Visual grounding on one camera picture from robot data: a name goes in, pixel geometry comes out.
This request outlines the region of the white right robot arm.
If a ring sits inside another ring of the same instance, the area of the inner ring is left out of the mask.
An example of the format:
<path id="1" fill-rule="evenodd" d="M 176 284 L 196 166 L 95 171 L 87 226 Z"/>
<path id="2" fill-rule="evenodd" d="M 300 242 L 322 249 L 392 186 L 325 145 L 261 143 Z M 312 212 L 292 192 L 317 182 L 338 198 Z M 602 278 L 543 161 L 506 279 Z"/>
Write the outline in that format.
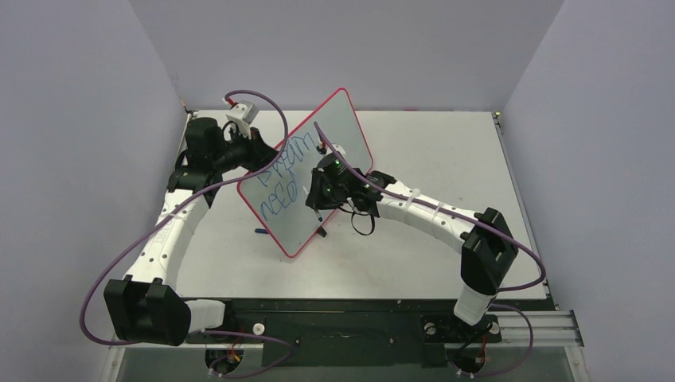
<path id="1" fill-rule="evenodd" d="M 503 215 L 458 209 L 407 187 L 380 171 L 364 175 L 350 170 L 335 154 L 311 170 L 306 206 L 314 211 L 349 206 L 371 219 L 394 220 L 434 237 L 460 255 L 462 291 L 449 318 L 450 332 L 460 340 L 472 338 L 496 298 L 518 254 Z"/>

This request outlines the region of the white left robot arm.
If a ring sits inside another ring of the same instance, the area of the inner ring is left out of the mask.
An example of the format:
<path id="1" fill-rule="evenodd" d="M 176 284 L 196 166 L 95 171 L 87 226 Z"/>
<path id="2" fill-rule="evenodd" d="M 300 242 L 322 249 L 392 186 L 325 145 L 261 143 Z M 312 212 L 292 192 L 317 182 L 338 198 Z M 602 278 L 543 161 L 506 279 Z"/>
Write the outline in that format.
<path id="1" fill-rule="evenodd" d="M 126 343 L 178 346 L 206 330 L 216 341 L 232 340 L 237 320 L 217 299 L 182 298 L 178 272 L 197 226 L 211 209 L 223 174 L 261 170 L 278 151 L 256 127 L 200 117 L 187 123 L 185 147 L 166 187 L 158 230 L 143 239 L 139 257 L 122 279 L 111 279 L 103 296 L 117 338 Z"/>

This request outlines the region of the white whiteboard marker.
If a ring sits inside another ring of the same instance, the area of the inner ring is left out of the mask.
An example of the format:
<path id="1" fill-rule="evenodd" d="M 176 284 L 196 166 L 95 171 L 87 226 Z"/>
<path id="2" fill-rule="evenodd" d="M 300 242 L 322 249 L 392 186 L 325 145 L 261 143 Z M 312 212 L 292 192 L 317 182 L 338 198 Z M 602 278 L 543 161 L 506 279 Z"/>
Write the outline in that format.
<path id="1" fill-rule="evenodd" d="M 310 195 L 310 190 L 309 190 L 306 186 L 304 186 L 304 185 L 302 186 L 302 190 L 303 190 L 303 192 L 305 193 L 306 201 L 307 201 L 308 198 L 309 198 L 309 195 Z M 323 217 L 322 217 L 321 213 L 320 213 L 317 209 L 312 209 L 312 211 L 314 212 L 314 214 L 315 214 L 315 216 L 317 217 L 318 221 L 319 221 L 319 222 L 323 222 Z"/>

